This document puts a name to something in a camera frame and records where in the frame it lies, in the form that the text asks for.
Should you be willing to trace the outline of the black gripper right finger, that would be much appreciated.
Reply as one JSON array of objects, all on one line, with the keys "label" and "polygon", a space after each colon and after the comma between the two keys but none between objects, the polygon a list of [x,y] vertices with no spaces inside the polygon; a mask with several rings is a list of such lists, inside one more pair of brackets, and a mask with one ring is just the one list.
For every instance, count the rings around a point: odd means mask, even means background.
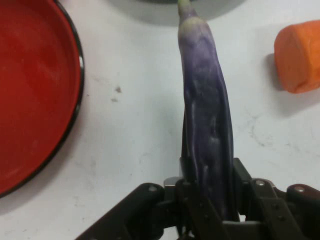
[{"label": "black gripper right finger", "polygon": [[257,240],[318,240],[320,191],[306,184],[281,191],[267,179],[252,178],[239,158],[233,160],[235,203],[257,229]]}]

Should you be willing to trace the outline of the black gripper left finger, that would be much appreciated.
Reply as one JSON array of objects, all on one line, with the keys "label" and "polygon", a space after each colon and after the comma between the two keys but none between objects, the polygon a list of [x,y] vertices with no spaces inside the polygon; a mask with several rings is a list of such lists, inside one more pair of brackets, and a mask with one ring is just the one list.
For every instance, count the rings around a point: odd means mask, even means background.
[{"label": "black gripper left finger", "polygon": [[158,240],[170,227],[180,240],[224,239],[221,219],[195,184],[191,160],[181,157],[180,164],[183,179],[139,185],[77,239]]}]

